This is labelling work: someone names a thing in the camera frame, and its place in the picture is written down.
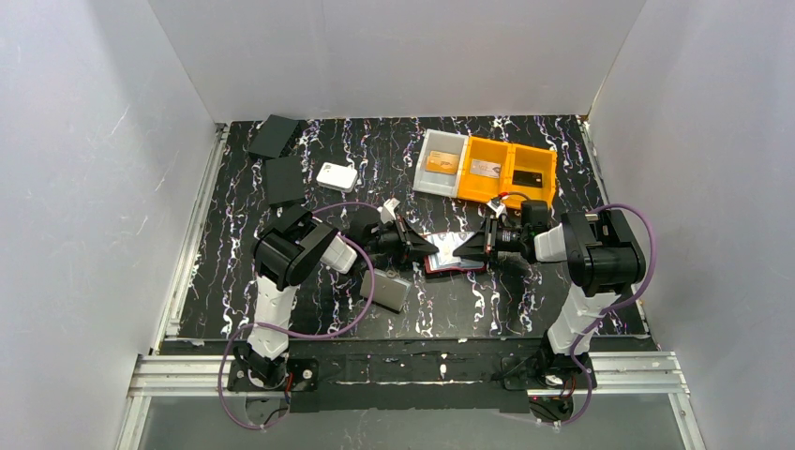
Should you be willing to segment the red leather card holder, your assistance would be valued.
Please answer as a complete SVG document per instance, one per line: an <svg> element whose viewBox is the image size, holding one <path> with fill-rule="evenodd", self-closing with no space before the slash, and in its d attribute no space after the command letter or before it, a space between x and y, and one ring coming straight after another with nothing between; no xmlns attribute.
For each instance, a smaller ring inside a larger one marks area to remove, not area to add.
<svg viewBox="0 0 795 450"><path fill-rule="evenodd" d="M486 269L484 262L463 259L453 253L463 245L472 232L436 232L427 234L426 240L438 251L425 257L424 269L427 276L438 276L443 273L482 272Z"/></svg>

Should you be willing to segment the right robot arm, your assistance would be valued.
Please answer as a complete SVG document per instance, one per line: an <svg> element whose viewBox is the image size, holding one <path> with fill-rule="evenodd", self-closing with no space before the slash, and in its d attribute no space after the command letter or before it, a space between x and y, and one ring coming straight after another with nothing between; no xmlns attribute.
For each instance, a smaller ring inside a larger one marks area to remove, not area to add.
<svg viewBox="0 0 795 450"><path fill-rule="evenodd" d="M586 373L591 339L608 309L644 279L645 255L620 211L567 212L549 226L548 210L539 202L523 205L518 226L501 217L485 220L487 259L514 252L529 263L561 263L571 285L535 353L517 361L503 359L492 378L507 389L519 389L530 380L548 383L552 377L570 386Z"/></svg>

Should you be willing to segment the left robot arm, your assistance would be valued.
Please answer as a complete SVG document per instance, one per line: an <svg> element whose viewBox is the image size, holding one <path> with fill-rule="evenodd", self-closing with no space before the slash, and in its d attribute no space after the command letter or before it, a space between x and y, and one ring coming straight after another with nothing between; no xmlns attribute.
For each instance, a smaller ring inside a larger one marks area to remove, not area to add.
<svg viewBox="0 0 795 450"><path fill-rule="evenodd" d="M350 228L338 228L303 206L289 208L271 220L253 247L257 300L246 343L234 346L237 375L257 387L277 389L289 381L286 351L293 299L299 286L319 265L350 275L373 257L396 263L419 263L428 275L480 272L485 264L454 252L469 238L466 232L423 235L415 231L389 199L380 206L359 203Z"/></svg>

